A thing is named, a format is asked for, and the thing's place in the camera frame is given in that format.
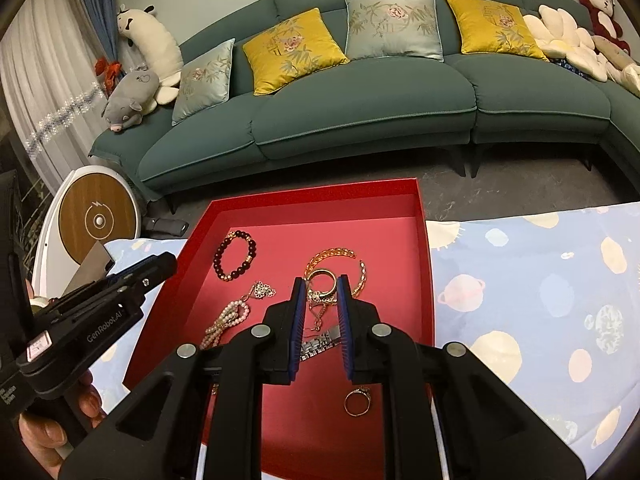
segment gold bangle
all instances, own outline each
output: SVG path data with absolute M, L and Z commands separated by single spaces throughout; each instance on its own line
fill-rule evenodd
M 364 395 L 365 397 L 367 397 L 367 409 L 364 410 L 362 413 L 351 413 L 349 411 L 349 407 L 347 406 L 347 401 L 349 400 L 349 397 L 351 397 L 352 395 Z M 349 415 L 351 416 L 363 416 L 365 413 L 369 411 L 370 408 L 371 408 L 371 392 L 370 392 L 370 389 L 367 388 L 366 386 L 363 386 L 362 388 L 356 388 L 352 392 L 349 392 L 347 396 L 344 398 L 344 411 L 349 413 Z
M 308 282 L 309 277 L 311 276 L 311 273 L 314 271 L 316 266 L 321 261 L 327 258 L 331 258 L 332 256 L 346 256 L 347 258 L 353 258 L 354 260 L 356 259 L 356 253 L 348 249 L 334 248 L 334 249 L 327 249 L 327 250 L 321 251 L 318 254 L 316 254 L 316 256 L 311 258 L 311 261 L 309 261 L 308 264 L 306 264 L 305 273 L 303 276 L 305 281 Z M 367 281 L 367 269 L 365 268 L 364 262 L 360 260 L 360 281 L 358 282 L 358 285 L 356 286 L 356 288 L 353 289 L 351 293 L 352 298 L 357 298 L 360 295 L 366 281 Z M 338 302 L 337 298 L 333 298 L 332 300 L 329 300 L 329 301 L 323 301 L 323 303 L 326 303 L 326 304 L 336 304 L 337 302 Z

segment gray pig plush toy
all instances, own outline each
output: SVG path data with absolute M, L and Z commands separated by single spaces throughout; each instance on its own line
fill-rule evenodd
M 133 70 L 118 83 L 102 112 L 112 132 L 119 133 L 142 122 L 156 109 L 154 99 L 160 79 L 151 70 Z

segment floor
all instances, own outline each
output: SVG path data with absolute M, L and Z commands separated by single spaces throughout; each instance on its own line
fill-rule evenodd
M 474 220 L 580 209 L 640 200 L 622 172 L 599 148 L 592 171 L 578 160 L 578 146 L 505 144 L 484 155 L 478 176 L 460 177 L 447 152 L 425 148 L 379 153 L 271 171 L 203 186 L 153 203 L 149 216 L 181 219 L 188 237 L 211 200 L 266 191 L 387 178 L 417 178 L 429 220 Z

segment sofa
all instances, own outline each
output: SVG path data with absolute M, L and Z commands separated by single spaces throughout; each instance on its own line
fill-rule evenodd
M 538 16 L 562 7 L 593 30 L 573 0 L 495 0 Z M 581 78 L 552 63 L 509 54 L 460 54 L 446 0 L 436 0 L 444 62 L 420 57 L 362 59 L 300 78 L 272 95 L 253 95 L 242 45 L 281 20 L 318 7 L 344 50 L 344 0 L 259 0 L 213 23 L 181 46 L 185 63 L 229 38 L 230 99 L 171 126 L 171 107 L 142 124 L 100 134 L 90 155 L 119 165 L 147 200 L 230 178 L 365 153 L 447 148 L 464 175 L 459 147 L 476 156 L 496 142 L 600 145 L 640 184 L 640 100 L 614 82 Z

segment silver ring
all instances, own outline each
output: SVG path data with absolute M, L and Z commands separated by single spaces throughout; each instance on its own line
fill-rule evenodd
M 367 409 L 364 410 L 362 413 L 351 413 L 349 411 L 349 408 L 347 407 L 347 402 L 349 400 L 349 397 L 351 397 L 352 395 L 363 395 L 367 398 Z M 370 393 L 370 389 L 367 388 L 366 386 L 363 386 L 362 388 L 356 388 L 352 392 L 349 392 L 347 396 L 344 398 L 344 411 L 349 413 L 349 415 L 351 416 L 363 416 L 365 413 L 369 411 L 370 408 L 371 408 L 371 393 Z

